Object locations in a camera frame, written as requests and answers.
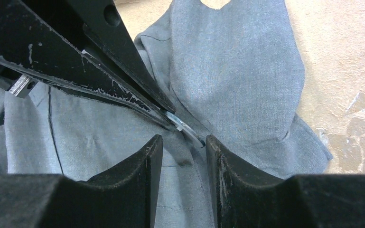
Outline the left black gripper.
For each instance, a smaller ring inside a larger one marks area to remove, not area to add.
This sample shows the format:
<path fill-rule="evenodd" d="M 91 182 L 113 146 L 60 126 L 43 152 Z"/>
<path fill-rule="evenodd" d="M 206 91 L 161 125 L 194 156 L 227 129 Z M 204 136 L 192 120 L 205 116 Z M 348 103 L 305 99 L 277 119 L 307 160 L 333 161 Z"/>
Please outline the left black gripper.
<path fill-rule="evenodd" d="M 117 66 L 83 28 L 67 0 L 0 0 L 0 88 L 26 98 L 40 81 L 69 95 L 130 108 L 175 131 L 166 110 L 127 90 Z"/>

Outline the blue portrait round brooch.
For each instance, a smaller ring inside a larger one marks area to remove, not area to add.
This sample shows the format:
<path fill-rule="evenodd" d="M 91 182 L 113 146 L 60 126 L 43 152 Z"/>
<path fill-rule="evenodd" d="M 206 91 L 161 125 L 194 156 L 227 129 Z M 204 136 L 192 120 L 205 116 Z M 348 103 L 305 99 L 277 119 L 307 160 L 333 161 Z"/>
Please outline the blue portrait round brooch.
<path fill-rule="evenodd" d="M 175 116 L 169 111 L 165 111 L 166 117 L 175 125 L 179 132 L 183 132 L 192 142 L 193 145 L 203 148 L 206 146 L 205 142 L 200 138 L 200 136 L 185 122 L 180 118 Z"/>

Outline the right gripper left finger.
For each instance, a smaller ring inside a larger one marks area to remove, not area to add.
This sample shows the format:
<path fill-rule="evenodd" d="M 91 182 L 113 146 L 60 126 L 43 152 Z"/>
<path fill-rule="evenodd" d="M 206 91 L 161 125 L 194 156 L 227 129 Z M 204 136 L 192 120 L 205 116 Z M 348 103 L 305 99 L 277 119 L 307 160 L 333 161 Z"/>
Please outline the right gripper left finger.
<path fill-rule="evenodd" d="M 0 175 L 0 228 L 152 228 L 163 140 L 87 181 L 59 174 Z"/>

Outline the grey button-up shirt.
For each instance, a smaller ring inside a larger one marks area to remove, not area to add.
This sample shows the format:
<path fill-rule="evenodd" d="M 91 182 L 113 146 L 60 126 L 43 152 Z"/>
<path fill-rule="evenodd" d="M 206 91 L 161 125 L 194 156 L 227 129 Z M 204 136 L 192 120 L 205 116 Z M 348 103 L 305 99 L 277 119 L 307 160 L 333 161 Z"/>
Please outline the grey button-up shirt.
<path fill-rule="evenodd" d="M 212 9 L 175 0 L 135 45 L 176 115 L 201 138 L 281 179 L 322 173 L 332 154 L 296 114 L 304 66 L 282 0 Z M 0 173 L 81 181 L 163 137 L 158 228 L 212 228 L 206 151 L 131 109 L 39 83 L 22 99 L 0 89 Z"/>

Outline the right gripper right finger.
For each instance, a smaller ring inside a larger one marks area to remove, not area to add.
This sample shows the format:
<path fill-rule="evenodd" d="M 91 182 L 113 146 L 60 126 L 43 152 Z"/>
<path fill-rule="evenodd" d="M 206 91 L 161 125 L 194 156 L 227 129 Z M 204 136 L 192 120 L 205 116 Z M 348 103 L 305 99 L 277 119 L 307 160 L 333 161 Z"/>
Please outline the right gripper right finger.
<path fill-rule="evenodd" d="M 206 138 L 217 228 L 365 228 L 365 174 L 270 175 Z"/>

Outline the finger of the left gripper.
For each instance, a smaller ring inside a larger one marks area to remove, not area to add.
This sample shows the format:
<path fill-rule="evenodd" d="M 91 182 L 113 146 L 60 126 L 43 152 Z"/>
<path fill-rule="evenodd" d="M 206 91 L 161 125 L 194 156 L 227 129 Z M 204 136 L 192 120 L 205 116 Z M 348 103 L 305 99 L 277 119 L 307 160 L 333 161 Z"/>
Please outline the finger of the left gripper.
<path fill-rule="evenodd" d="M 148 105 L 175 113 L 175 106 L 146 68 L 113 0 L 69 0 L 84 33 L 117 66 L 118 78 Z"/>

